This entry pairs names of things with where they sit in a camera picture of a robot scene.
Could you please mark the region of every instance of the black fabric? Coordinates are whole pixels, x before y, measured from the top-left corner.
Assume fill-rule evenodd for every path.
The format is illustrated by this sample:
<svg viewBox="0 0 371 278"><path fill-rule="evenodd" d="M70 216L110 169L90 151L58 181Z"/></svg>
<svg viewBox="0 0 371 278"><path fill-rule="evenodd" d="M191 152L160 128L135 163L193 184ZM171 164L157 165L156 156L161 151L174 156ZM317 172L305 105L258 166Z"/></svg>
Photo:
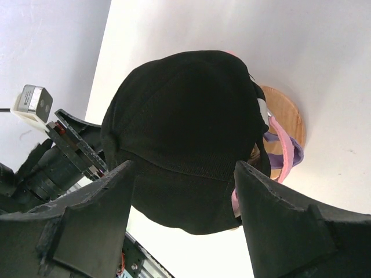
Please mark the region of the black fabric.
<svg viewBox="0 0 371 278"><path fill-rule="evenodd" d="M258 94L246 65L225 52L179 53L134 69L101 128L110 170L128 159L140 165L134 207L195 235L240 226L231 205L236 162L257 144L259 170L271 170Z"/></svg>

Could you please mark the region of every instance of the white backdrop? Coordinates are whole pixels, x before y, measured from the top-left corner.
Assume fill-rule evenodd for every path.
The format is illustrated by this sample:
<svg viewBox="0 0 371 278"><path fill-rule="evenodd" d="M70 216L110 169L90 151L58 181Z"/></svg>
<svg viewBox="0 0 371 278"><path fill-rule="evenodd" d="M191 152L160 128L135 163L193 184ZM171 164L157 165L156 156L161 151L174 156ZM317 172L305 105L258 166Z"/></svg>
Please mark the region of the white backdrop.
<svg viewBox="0 0 371 278"><path fill-rule="evenodd" d="M371 213L370 11L369 0L113 0L86 120L101 123L142 63L232 50L258 83L285 92L304 115L305 159L285 184ZM129 232L177 278L253 276L242 229L190 236L132 210Z"/></svg>
<svg viewBox="0 0 371 278"><path fill-rule="evenodd" d="M26 84L53 97L49 120L65 109L85 117L111 0L0 0L0 108ZM0 114L0 160L17 171L46 134Z"/></svg>

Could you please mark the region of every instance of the wooden disc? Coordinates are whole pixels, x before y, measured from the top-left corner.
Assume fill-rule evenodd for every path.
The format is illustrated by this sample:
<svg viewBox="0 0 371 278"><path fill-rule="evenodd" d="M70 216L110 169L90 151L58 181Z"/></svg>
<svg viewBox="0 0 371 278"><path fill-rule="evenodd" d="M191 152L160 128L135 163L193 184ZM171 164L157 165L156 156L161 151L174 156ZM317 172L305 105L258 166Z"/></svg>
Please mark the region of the wooden disc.
<svg viewBox="0 0 371 278"><path fill-rule="evenodd" d="M288 135L295 138L304 148L306 139L305 125L295 103L279 90L268 86L261 86L261 88L265 95L267 107L278 123L286 130ZM269 131L277 134L272 127L269 128ZM264 140L264 147L267 153L282 154L280 142L268 143ZM281 170L272 170L271 178L278 178L280 172Z"/></svg>

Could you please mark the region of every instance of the black plastic part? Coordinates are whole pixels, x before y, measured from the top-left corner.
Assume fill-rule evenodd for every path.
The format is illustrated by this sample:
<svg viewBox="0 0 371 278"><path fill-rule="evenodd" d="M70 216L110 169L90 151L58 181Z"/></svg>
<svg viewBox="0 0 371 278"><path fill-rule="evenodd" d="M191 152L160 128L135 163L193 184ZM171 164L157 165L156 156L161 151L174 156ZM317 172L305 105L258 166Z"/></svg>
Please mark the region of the black plastic part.
<svg viewBox="0 0 371 278"><path fill-rule="evenodd" d="M134 164L125 162L28 213L0 215L0 277L115 277L131 207Z"/></svg>
<svg viewBox="0 0 371 278"><path fill-rule="evenodd" d="M11 196L15 190L13 170L0 163L0 195Z"/></svg>
<svg viewBox="0 0 371 278"><path fill-rule="evenodd" d="M371 215L310 199L245 162L235 181L256 278L370 277Z"/></svg>
<svg viewBox="0 0 371 278"><path fill-rule="evenodd" d="M56 115L59 121L48 125L50 139L32 150L16 173L12 199L22 205L22 211L64 195L84 175L94 181L107 173L100 126L62 109Z"/></svg>
<svg viewBox="0 0 371 278"><path fill-rule="evenodd" d="M0 195L0 215L17 211L23 211L23 206L20 203L5 195Z"/></svg>

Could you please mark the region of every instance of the pink strap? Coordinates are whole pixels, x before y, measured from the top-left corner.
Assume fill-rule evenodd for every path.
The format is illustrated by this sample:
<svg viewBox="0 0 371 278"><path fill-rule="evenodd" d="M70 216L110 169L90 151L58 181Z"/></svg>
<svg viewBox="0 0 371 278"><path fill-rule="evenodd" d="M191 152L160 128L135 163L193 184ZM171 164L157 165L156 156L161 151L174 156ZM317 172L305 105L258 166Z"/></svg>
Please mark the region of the pink strap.
<svg viewBox="0 0 371 278"><path fill-rule="evenodd" d="M239 217L240 216L240 210L239 210L239 204L238 204L236 189L234 189L233 192L232 192L232 208L233 208L234 216Z"/></svg>
<svg viewBox="0 0 371 278"><path fill-rule="evenodd" d="M277 178L277 182L282 183L284 179L289 175L293 167L294 145L291 142L290 136L283 129L283 127L277 122L276 118L273 115L269 117L269 124L277 132L279 142L281 142L281 146L282 146L283 168Z"/></svg>

